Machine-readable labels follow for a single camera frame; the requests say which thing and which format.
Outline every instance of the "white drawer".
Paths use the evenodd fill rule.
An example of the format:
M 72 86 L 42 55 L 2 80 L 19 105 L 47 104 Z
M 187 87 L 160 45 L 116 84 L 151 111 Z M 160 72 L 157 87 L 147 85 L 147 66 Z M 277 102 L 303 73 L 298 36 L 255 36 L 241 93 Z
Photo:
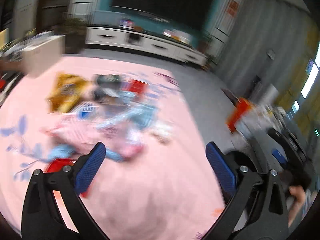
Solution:
M 177 53 L 177 57 L 184 61 L 190 61 L 199 65 L 205 64 L 206 58 L 204 55 L 200 55 L 190 50 L 182 49 L 182 48 L 178 48 L 176 50 L 176 53 Z
M 107 29 L 87 28 L 87 41 L 101 42 L 106 45 L 124 44 L 125 34 L 125 32 Z
M 166 57 L 174 57 L 176 46 L 162 42 L 156 41 L 153 39 L 145 39 L 143 43 L 143 48 L 151 53 L 166 56 Z

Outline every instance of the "pink tablecloth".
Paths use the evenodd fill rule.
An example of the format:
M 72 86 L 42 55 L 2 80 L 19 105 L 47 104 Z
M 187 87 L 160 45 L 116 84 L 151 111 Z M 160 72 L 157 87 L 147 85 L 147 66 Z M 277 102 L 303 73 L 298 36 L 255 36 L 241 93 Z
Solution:
M 45 98 L 57 71 L 87 79 L 122 74 L 150 84 L 146 97 L 158 117 L 174 124 L 172 141 L 160 144 L 144 132 L 147 149 L 129 163 L 105 159 L 83 202 L 112 239 L 199 239 L 224 208 L 220 187 L 179 87 L 169 71 L 128 62 L 63 57 L 36 79 L 25 77 L 0 109 L 0 211 L 17 230 L 31 173 L 46 167 L 52 147 L 40 132 L 59 116 L 48 114 Z M 66 225 L 76 230 L 61 197 Z

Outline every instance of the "yellow curtain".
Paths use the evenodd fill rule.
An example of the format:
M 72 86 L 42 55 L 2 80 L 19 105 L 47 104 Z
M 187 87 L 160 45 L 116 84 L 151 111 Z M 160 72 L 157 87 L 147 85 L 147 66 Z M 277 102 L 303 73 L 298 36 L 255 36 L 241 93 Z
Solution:
M 320 73 L 293 120 L 305 138 L 308 138 L 313 122 L 320 121 Z
M 320 39 L 319 29 L 312 19 L 308 19 L 308 32 L 305 41 L 305 50 L 298 58 L 291 73 L 291 82 L 287 90 L 281 93 L 276 99 L 276 105 L 282 106 L 287 112 L 297 97 L 299 96 L 304 84 L 308 79 L 306 67 L 310 59 L 314 59 L 318 50 Z

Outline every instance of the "drawer handle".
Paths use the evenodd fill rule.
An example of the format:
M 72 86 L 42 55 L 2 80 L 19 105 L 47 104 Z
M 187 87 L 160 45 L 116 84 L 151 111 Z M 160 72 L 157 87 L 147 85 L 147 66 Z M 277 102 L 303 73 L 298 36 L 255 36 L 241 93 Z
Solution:
M 189 57 L 189 58 L 191 58 L 191 59 L 196 59 L 195 57 L 193 57 L 193 56 L 190 56 L 190 55 L 188 55 L 188 54 L 186 54 L 187 55 L 187 57 Z
M 165 47 L 162 47 L 162 46 L 159 46 L 159 45 L 155 45 L 155 44 L 152 44 L 154 47 L 156 47 L 157 49 L 168 49 L 168 48 L 165 48 Z
M 108 39 L 114 38 L 114 36 L 110 36 L 110 35 L 102 35 L 102 34 L 100 34 L 99 36 L 101 36 L 103 38 L 108 38 Z

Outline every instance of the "silver bolt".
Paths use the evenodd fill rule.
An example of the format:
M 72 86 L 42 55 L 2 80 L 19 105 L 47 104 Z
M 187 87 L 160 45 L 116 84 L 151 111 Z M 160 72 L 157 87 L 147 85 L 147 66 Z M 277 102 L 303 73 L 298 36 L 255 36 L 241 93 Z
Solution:
M 33 174 L 38 176 L 41 173 L 41 169 L 36 169 Z
M 247 166 L 242 165 L 242 166 L 240 167 L 240 170 L 241 170 L 242 172 L 246 173 L 246 172 L 248 172 L 249 169 L 248 169 Z
M 270 173 L 271 173 L 272 176 L 277 176 L 278 175 L 278 172 L 276 170 L 273 170 L 273 169 L 270 171 Z
M 71 166 L 70 166 L 70 165 L 66 165 L 66 166 L 64 166 L 64 167 L 62 168 L 62 170 L 63 170 L 64 172 L 68 172 L 68 171 L 71 170 Z

